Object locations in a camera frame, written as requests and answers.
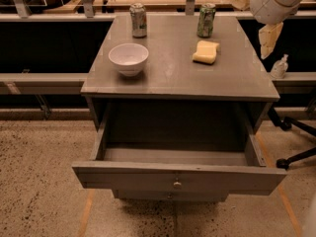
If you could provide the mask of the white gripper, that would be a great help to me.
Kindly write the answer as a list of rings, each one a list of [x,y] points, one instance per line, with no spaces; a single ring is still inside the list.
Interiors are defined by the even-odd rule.
[[[289,15],[293,14],[299,5],[299,0],[223,0],[235,9],[248,10],[255,19],[266,24],[259,29],[259,42],[261,58],[266,59],[275,49],[283,23]]]

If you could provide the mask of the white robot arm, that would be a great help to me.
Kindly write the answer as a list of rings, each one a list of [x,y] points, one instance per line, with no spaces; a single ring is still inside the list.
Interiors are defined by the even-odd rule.
[[[274,50],[283,21],[294,14],[302,0],[224,0],[238,10],[250,10],[257,22],[265,26],[259,30],[261,58]]]

